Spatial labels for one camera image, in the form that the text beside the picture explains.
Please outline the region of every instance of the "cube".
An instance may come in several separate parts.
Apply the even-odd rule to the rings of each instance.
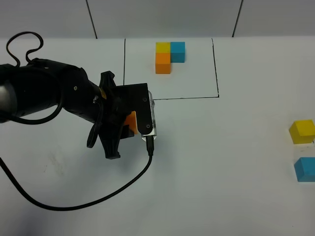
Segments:
[[[311,119],[295,121],[289,132],[294,144],[309,144],[315,139],[315,126]]]
[[[171,42],[171,62],[185,62],[185,42]]]
[[[315,182],[315,157],[301,157],[294,168],[298,182]]]
[[[171,54],[156,53],[156,74],[171,73]]]
[[[171,43],[170,42],[158,42],[156,43],[156,53],[170,53]]]

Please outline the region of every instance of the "cable connector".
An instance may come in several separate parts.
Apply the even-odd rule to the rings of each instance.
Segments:
[[[154,136],[146,136],[147,151],[149,156],[153,156],[154,152]]]

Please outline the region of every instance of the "black line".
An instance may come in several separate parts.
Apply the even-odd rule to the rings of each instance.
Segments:
[[[238,23],[238,18],[240,17],[242,6],[243,6],[243,1],[244,0],[241,1],[240,9],[238,10],[238,14],[237,14],[237,18],[236,18],[236,22],[235,22],[235,26],[234,26],[234,30],[233,30],[233,34],[232,34],[232,38],[234,38],[234,34],[235,34],[237,23]]]
[[[88,7],[88,11],[89,11],[92,27],[93,27],[93,30],[94,30],[95,38],[97,39],[97,34],[96,34],[96,30],[95,30],[93,19],[92,19],[92,14],[91,14],[91,11],[90,11],[88,0],[85,0],[85,2],[87,3],[87,7]]]
[[[217,90],[218,90],[218,97],[220,97],[219,94],[219,85],[218,85],[218,75],[217,75],[217,66],[216,66],[216,56],[215,56],[215,45],[213,43],[213,38],[211,38],[212,40],[212,51],[213,51],[213,61],[215,63],[215,72],[216,72],[216,81],[217,81]]]
[[[125,39],[125,44],[124,44],[124,83],[125,85],[125,65],[126,65],[126,39]]]
[[[178,98],[158,98],[158,99],[153,99],[153,100],[161,101],[161,100],[201,99],[201,98],[219,98],[219,97],[218,96],[216,97],[178,97]]]

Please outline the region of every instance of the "white wall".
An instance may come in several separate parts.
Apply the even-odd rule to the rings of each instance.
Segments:
[[[22,31],[43,37],[94,38],[85,0],[1,0],[0,38]]]
[[[231,37],[241,0],[89,0],[97,36]]]
[[[314,0],[244,0],[235,36],[315,35]]]

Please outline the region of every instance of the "screw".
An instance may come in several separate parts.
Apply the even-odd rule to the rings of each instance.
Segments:
[[[97,100],[98,100],[98,96],[95,95],[95,97],[94,97],[94,99],[93,99],[93,103],[95,104]]]

